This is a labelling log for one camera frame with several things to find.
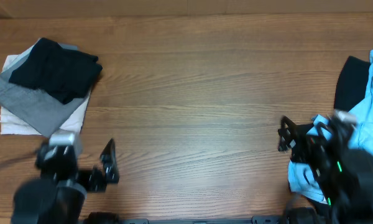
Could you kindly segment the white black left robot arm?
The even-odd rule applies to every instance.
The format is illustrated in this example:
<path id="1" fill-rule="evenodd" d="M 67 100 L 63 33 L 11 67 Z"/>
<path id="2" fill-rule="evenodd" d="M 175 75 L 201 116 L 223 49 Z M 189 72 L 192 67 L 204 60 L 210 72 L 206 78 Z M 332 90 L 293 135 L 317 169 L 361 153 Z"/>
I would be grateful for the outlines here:
<path id="1" fill-rule="evenodd" d="M 107 185 L 119 183 L 114 139 L 99 157 L 102 169 L 80 169 L 82 149 L 73 132 L 53 134 L 41 145 L 35 161 L 40 177 L 16 190 L 11 223 L 78 223 L 87 193 L 105 192 Z"/>

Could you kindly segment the black t-shirt with white logo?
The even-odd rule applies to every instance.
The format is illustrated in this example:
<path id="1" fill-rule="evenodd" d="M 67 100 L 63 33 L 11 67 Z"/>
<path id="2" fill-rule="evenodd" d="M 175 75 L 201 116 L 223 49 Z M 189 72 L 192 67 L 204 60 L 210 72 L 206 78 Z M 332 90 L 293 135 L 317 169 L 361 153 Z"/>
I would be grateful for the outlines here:
<path id="1" fill-rule="evenodd" d="M 11 73 L 9 82 L 46 91 L 65 105 L 84 98 L 102 69 L 97 56 L 64 49 L 55 41 L 41 38 L 26 61 Z"/>

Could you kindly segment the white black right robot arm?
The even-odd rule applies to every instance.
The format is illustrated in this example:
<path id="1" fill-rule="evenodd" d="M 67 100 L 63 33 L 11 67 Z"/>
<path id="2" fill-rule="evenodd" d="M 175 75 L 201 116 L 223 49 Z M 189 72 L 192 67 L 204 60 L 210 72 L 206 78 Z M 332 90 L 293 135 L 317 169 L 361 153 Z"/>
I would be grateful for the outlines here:
<path id="1" fill-rule="evenodd" d="M 279 151 L 291 150 L 292 162 L 310 167 L 329 212 L 319 216 L 287 205 L 281 223 L 373 223 L 373 155 L 348 146 L 356 125 L 354 115 L 336 110 L 328 123 L 315 125 L 316 135 L 308 135 L 282 117 Z"/>

